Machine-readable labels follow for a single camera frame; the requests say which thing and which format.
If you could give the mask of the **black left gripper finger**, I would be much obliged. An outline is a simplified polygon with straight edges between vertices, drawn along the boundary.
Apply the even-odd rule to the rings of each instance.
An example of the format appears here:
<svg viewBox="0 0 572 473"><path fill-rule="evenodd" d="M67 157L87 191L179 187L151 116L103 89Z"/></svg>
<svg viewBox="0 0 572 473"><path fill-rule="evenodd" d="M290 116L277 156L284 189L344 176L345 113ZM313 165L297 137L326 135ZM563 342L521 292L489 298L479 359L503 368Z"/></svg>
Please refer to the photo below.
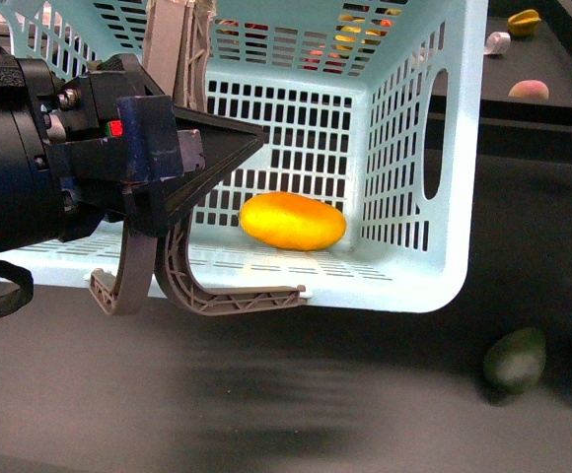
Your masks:
<svg viewBox="0 0 572 473"><path fill-rule="evenodd" d="M175 116L180 130L200 132L205 167L165 185L171 227L264 145L263 129L254 123L180 106L175 107Z"/></svg>

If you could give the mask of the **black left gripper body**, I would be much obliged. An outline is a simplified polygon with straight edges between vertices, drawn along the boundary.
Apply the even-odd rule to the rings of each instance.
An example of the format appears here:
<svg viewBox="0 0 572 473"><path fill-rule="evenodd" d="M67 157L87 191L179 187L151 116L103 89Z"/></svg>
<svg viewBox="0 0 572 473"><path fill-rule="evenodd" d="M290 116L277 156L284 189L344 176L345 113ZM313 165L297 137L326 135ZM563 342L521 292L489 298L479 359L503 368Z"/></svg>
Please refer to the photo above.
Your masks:
<svg viewBox="0 0 572 473"><path fill-rule="evenodd" d="M176 177L169 97L132 54L68 82L29 62L29 240L89 236L122 220L148 237L173 225L164 183Z"/></svg>

